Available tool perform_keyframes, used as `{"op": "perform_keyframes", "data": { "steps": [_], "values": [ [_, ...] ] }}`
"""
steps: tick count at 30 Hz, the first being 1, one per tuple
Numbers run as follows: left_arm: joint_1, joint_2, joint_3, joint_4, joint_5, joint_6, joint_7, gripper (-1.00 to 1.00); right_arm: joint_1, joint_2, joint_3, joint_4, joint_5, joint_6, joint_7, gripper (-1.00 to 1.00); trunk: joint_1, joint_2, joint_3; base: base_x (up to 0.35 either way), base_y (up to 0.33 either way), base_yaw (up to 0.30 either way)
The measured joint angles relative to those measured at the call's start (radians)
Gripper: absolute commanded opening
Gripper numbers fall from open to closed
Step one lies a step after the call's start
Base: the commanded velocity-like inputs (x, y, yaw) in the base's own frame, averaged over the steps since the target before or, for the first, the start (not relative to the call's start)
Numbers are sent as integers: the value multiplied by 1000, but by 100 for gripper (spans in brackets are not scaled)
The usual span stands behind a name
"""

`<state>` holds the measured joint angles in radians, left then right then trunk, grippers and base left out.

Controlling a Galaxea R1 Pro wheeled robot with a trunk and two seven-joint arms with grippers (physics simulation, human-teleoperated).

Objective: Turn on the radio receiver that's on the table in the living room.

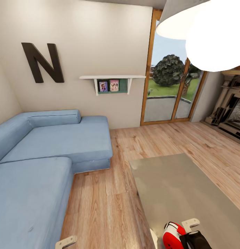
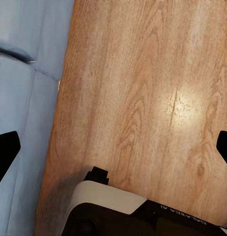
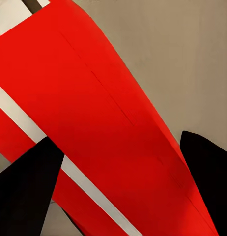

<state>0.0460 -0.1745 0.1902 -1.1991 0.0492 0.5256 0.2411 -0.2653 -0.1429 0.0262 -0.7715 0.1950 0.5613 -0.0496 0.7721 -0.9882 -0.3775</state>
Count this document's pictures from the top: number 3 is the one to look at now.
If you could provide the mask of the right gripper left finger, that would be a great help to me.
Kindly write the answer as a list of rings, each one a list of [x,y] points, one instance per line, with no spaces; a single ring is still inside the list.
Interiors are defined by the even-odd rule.
[[[0,236],[40,236],[64,156],[46,136],[0,173]]]

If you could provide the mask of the radio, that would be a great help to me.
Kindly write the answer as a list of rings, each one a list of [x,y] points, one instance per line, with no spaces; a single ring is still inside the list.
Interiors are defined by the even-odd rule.
[[[52,194],[83,236],[219,236],[180,144],[72,0],[0,0],[0,154],[48,136]]]

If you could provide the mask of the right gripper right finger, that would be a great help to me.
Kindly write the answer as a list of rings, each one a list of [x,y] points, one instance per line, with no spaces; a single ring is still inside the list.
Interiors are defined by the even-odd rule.
[[[219,236],[227,236],[227,152],[188,131],[182,132],[180,150]]]

